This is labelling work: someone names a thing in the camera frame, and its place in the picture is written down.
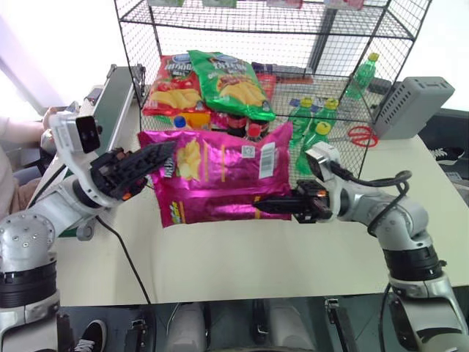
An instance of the person's hand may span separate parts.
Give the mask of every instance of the person's hand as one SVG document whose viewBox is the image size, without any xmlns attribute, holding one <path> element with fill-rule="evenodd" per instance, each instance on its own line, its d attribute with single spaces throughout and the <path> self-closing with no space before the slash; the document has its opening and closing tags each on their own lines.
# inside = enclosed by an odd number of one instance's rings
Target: person's hand
<svg viewBox="0 0 469 352">
<path fill-rule="evenodd" d="M 54 115 L 55 113 L 57 113 L 57 109 L 56 108 L 49 108 L 47 109 L 47 111 L 45 112 L 44 116 L 43 116 L 43 127 L 44 127 L 44 131 L 46 131 L 50 126 L 49 126 L 49 118 Z"/>
</svg>

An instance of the person's arm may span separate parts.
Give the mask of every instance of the person's arm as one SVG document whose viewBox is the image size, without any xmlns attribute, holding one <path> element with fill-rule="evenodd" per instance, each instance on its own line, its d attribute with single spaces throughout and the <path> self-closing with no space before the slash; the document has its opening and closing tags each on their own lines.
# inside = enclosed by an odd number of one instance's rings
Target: person's arm
<svg viewBox="0 0 469 352">
<path fill-rule="evenodd" d="M 39 142 L 48 128 L 48 118 L 54 112 L 53 108 L 47 110 L 42 122 L 22 122 L 0 117 L 0 138 L 14 143 Z"/>
</svg>

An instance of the blue bottle cap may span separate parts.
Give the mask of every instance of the blue bottle cap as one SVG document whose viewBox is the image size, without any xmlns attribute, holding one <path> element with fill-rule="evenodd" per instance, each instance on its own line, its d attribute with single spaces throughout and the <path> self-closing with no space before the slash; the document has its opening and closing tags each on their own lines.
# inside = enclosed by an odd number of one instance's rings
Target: blue bottle cap
<svg viewBox="0 0 469 352">
<path fill-rule="evenodd" d="M 174 118 L 174 126 L 177 128 L 185 127 L 185 118 L 183 116 L 176 116 Z"/>
</svg>

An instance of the barcode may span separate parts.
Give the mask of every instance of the barcode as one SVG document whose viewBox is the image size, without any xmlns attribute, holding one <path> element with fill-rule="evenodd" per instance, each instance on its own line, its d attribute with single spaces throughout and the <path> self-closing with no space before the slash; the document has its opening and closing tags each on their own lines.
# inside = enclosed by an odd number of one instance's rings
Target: barcode
<svg viewBox="0 0 469 352">
<path fill-rule="evenodd" d="M 273 176 L 273 162 L 276 155 L 276 143 L 267 143 L 261 148 L 261 161 L 259 165 L 259 178 Z"/>
</svg>

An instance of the green chip bag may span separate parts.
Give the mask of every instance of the green chip bag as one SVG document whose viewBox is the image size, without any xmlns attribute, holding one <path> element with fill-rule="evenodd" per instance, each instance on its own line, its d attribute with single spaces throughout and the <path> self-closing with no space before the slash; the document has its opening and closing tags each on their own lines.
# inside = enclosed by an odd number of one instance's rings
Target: green chip bag
<svg viewBox="0 0 469 352">
<path fill-rule="evenodd" d="M 211 109 L 253 120 L 276 118 L 249 63 L 222 53 L 188 53 L 202 97 Z"/>
</svg>

